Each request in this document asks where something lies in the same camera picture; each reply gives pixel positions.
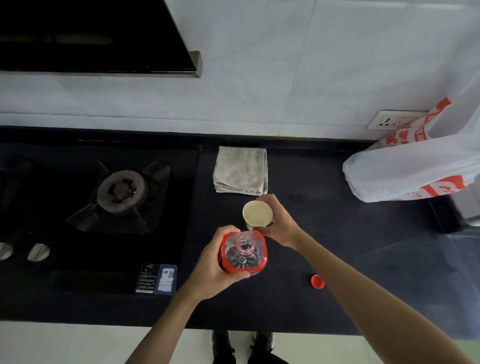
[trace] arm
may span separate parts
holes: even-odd
[[[126,364],[167,364],[197,304],[250,276],[248,272],[227,274],[218,265],[217,255],[223,236],[239,231],[231,225],[216,231],[188,280],[173,296],[164,314],[138,344]]]
[[[300,229],[275,195],[257,200],[275,215],[271,227],[257,229],[308,260],[384,363],[474,363],[432,322]]]

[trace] hand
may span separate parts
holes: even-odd
[[[182,290],[188,296],[200,302],[212,298],[232,283],[250,277],[249,272],[225,273],[218,265],[218,250],[223,237],[230,232],[240,232],[233,225],[218,228],[212,241],[204,248],[192,274],[185,282]]]
[[[263,194],[257,197],[257,201],[266,202],[273,210],[273,225],[268,228],[254,228],[262,235],[269,236],[284,246],[296,249],[296,241],[303,232],[292,216],[280,204],[274,194]]]

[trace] left hand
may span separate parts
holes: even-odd
[[[225,273],[218,265],[220,244],[230,232],[240,232],[240,229],[233,225],[218,228],[212,241],[202,251],[197,265],[182,287],[190,298],[198,302],[212,298],[231,284],[250,277],[249,272]]]

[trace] stove knob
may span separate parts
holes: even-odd
[[[35,244],[28,253],[27,259],[31,262],[41,262],[50,254],[50,248],[45,244]]]
[[[0,243],[0,260],[8,259],[13,253],[13,246],[7,243]]]

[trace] burner cap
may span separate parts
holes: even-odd
[[[112,214],[120,214],[139,205],[147,196],[144,178],[133,170],[112,173],[102,182],[96,193],[100,207]]]

